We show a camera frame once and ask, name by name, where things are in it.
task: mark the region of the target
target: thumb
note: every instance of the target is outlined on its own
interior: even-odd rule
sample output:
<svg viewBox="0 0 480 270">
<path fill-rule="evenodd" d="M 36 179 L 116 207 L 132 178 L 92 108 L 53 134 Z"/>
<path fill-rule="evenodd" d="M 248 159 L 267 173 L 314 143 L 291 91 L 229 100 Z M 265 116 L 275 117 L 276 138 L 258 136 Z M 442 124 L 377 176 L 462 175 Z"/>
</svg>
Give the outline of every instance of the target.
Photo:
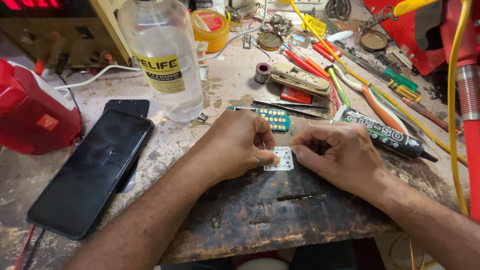
<svg viewBox="0 0 480 270">
<path fill-rule="evenodd" d="M 255 149 L 256 149 L 255 155 L 257 156 L 257 159 L 259 161 L 258 166 L 265 166 L 265 165 L 276 166 L 280 164 L 280 159 L 272 151 L 260 150 L 256 147 Z"/>
<path fill-rule="evenodd" d="M 324 156 L 313 152 L 306 145 L 292 145 L 292 151 L 297 156 L 297 160 L 303 166 L 314 171 L 319 176 L 325 178 L 329 175 L 331 170 L 335 170 L 337 164 L 335 162 L 326 159 Z"/>
</svg>

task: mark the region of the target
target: red phone battery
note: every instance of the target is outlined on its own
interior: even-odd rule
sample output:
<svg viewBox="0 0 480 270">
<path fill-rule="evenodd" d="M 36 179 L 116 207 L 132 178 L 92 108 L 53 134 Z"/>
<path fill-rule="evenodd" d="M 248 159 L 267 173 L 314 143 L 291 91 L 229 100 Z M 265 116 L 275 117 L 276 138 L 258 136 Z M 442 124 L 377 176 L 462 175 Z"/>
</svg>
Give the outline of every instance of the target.
<svg viewBox="0 0 480 270">
<path fill-rule="evenodd" d="M 312 102 L 312 95 L 289 86 L 283 86 L 281 98 L 303 104 L 310 104 Z"/>
</svg>

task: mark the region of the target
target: black glue tube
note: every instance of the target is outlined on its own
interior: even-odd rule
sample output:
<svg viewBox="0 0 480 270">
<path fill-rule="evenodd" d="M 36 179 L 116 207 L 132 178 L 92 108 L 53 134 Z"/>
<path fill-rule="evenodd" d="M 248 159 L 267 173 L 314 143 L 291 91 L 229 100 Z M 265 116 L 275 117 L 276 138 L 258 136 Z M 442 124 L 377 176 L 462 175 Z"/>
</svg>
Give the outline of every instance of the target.
<svg viewBox="0 0 480 270">
<path fill-rule="evenodd" d="M 406 134 L 363 115 L 347 107 L 345 104 L 342 104 L 338 109 L 333 120 L 363 124 L 367 128 L 373 143 L 379 144 L 409 159 L 421 157 L 432 162 L 438 161 L 436 157 L 424 151 L 425 144 L 423 142 L 419 142 Z"/>
</svg>

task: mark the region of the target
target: red digital display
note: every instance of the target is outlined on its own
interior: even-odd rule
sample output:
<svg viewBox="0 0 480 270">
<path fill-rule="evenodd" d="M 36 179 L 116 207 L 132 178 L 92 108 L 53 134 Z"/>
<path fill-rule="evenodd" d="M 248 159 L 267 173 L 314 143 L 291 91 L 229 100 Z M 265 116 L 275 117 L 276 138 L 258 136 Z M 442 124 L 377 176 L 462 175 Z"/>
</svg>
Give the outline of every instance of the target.
<svg viewBox="0 0 480 270">
<path fill-rule="evenodd" d="M 57 9 L 57 0 L 2 0 L 11 10 Z"/>
</svg>

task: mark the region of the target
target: forearm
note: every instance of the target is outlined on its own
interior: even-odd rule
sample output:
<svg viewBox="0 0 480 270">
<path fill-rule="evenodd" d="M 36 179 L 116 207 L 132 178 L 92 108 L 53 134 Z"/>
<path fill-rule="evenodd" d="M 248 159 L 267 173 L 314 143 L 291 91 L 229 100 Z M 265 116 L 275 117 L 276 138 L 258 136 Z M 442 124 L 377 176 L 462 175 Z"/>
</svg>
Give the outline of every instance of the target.
<svg viewBox="0 0 480 270">
<path fill-rule="evenodd" d="M 197 199 L 207 173 L 184 157 L 72 258 L 69 270 L 152 269 Z"/>
<path fill-rule="evenodd" d="M 390 216 L 446 269 L 480 269 L 480 226 L 389 173 L 364 199 Z"/>
</svg>

